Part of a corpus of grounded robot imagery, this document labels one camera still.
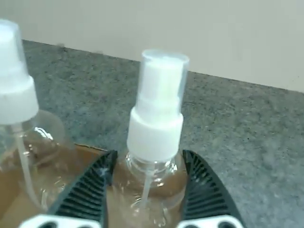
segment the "white wall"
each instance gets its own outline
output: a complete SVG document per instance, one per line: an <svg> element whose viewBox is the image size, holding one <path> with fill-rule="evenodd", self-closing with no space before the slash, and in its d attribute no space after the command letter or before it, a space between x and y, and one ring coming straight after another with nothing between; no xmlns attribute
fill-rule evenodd
<svg viewBox="0 0 304 228"><path fill-rule="evenodd" d="M190 56L192 71L304 92L303 0L1 0L24 39L140 59Z"/></svg>

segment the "white spray nozzle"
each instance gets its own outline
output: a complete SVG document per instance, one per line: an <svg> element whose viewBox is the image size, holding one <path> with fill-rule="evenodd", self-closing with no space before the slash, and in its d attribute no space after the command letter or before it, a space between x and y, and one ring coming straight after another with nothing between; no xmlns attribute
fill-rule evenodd
<svg viewBox="0 0 304 228"><path fill-rule="evenodd" d="M158 50L146 50L142 57L127 146L130 153L144 161L167 161L179 148L189 58Z"/></svg>
<svg viewBox="0 0 304 228"><path fill-rule="evenodd" d="M0 110L0 124L5 125L27 121L38 112L19 27L3 19L0 19Z"/></svg>

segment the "spray bottle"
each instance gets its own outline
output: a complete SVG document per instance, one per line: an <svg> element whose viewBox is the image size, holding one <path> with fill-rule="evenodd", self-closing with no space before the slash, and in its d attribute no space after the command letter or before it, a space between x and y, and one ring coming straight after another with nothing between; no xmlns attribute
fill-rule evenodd
<svg viewBox="0 0 304 228"><path fill-rule="evenodd" d="M82 170L75 152L60 119L39 110L18 25L0 19L0 170L19 172L21 188L47 210Z"/></svg>
<svg viewBox="0 0 304 228"><path fill-rule="evenodd" d="M187 182L179 143L189 58L158 50L142 57L128 150L116 163L113 191L128 227L175 227Z"/></svg>

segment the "plastic bottle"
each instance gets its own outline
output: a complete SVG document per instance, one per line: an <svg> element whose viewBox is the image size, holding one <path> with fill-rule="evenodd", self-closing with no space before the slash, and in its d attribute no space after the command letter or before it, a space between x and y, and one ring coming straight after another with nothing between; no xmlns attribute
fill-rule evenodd
<svg viewBox="0 0 304 228"><path fill-rule="evenodd" d="M129 228L175 227L187 173L179 143L188 57L158 50L142 54L127 152L116 163L113 191Z"/></svg>
<svg viewBox="0 0 304 228"><path fill-rule="evenodd" d="M39 110L18 25L1 19L0 169L20 172L21 188L44 210L83 169L60 119Z"/></svg>

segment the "gray carpet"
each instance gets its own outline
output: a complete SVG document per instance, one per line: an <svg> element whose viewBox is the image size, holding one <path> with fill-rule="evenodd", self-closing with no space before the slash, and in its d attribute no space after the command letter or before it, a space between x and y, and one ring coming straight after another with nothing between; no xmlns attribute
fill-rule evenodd
<svg viewBox="0 0 304 228"><path fill-rule="evenodd" d="M77 143L125 150L139 63L24 43L41 109ZM249 228L304 224L304 95L189 73L180 147L201 154Z"/></svg>

